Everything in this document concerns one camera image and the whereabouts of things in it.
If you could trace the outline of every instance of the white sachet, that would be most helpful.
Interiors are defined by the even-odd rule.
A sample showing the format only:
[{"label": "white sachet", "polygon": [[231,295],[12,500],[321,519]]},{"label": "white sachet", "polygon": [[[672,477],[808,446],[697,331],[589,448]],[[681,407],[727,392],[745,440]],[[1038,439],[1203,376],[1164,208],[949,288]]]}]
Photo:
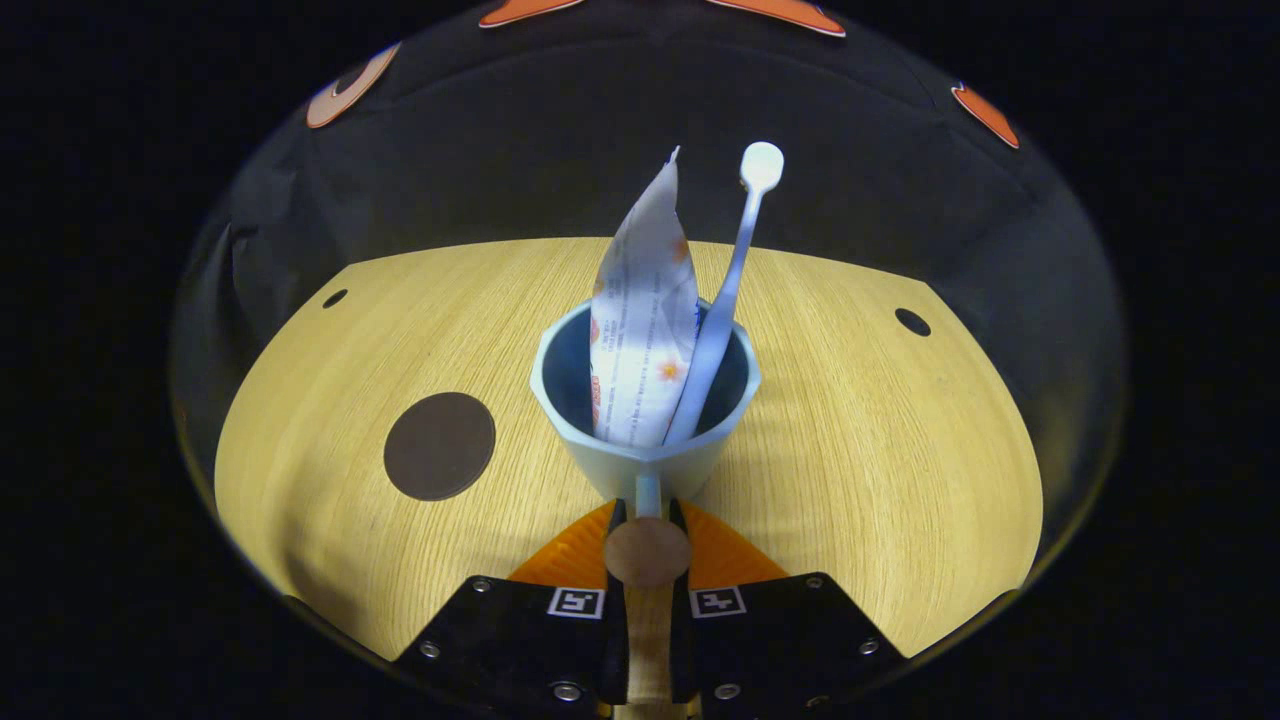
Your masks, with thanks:
[{"label": "white sachet", "polygon": [[591,293],[591,427],[627,447],[658,447],[698,340],[698,279],[676,218],[676,155],[609,243]]}]

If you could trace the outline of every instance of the brown circle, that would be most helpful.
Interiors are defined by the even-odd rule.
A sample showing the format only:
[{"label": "brown circle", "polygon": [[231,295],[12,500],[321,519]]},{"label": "brown circle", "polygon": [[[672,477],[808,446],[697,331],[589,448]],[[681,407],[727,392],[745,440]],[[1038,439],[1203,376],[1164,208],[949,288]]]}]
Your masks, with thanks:
[{"label": "brown circle", "polygon": [[383,465],[396,489],[445,500],[471,487],[493,456],[493,415],[462,392],[424,397],[387,433]]},{"label": "brown circle", "polygon": [[617,527],[604,541],[604,566],[623,584],[663,585],[685,574],[692,548],[689,536],[662,518],[636,518]]}]

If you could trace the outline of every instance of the black background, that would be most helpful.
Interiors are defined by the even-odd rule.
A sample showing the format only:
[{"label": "black background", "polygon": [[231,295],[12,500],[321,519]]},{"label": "black background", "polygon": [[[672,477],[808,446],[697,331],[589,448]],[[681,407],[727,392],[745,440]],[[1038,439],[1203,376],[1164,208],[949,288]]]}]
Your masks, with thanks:
[{"label": "black background", "polygon": [[[33,438],[9,436],[20,610],[0,716],[449,716],[255,584],[186,477],[164,363],[180,265],[239,163],[351,64],[461,5],[175,5],[6,23],[9,416]],[[1126,443],[1076,541],[859,715],[1275,712],[1280,23],[829,5],[1036,136],[1094,215],[1134,336]]]}]

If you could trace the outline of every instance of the orange flower print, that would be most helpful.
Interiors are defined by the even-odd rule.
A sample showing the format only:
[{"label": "orange flower print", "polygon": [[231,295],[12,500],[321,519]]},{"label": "orange flower print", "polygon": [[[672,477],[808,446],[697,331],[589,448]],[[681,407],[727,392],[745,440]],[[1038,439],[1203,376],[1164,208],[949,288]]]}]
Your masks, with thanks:
[{"label": "orange flower print", "polygon": [[658,364],[658,379],[664,383],[673,383],[685,378],[685,365],[680,360],[667,360]]}]

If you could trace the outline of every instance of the cup handle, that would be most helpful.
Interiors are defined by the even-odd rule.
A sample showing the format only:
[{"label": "cup handle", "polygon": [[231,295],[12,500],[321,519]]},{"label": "cup handle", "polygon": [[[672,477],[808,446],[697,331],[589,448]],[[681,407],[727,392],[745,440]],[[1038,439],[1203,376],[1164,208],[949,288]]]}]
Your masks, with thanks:
[{"label": "cup handle", "polygon": [[662,482],[658,473],[636,475],[636,518],[662,518]]}]

